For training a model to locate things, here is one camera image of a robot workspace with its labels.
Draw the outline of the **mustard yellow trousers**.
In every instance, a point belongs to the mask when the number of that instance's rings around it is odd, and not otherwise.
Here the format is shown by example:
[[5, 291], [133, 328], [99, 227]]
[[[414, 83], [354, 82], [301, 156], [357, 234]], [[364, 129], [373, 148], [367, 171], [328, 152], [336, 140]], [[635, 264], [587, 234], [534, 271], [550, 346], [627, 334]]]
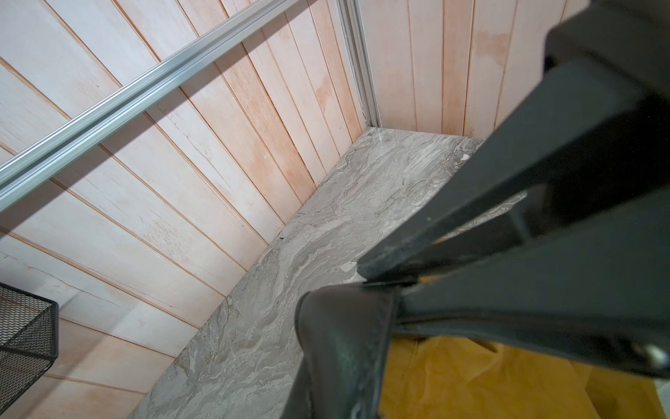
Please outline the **mustard yellow trousers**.
[[382, 418], [663, 418], [652, 380], [500, 343], [393, 340]]

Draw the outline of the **black leather belt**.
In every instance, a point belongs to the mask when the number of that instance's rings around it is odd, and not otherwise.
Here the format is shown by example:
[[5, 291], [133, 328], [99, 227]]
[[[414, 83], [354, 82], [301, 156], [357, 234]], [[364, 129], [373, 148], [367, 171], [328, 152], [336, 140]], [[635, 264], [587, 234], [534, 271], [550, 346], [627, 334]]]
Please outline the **black leather belt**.
[[302, 360], [284, 418], [375, 418], [400, 305], [397, 286], [348, 284], [304, 294], [294, 324]]

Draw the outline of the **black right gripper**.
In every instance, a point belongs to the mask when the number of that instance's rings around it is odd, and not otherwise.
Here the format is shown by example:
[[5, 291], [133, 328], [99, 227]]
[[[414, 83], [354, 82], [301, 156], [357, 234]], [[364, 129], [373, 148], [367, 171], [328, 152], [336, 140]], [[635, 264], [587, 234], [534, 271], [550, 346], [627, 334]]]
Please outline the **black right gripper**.
[[669, 4], [598, 1], [550, 31], [524, 103], [538, 147], [533, 230], [563, 228], [669, 183]]

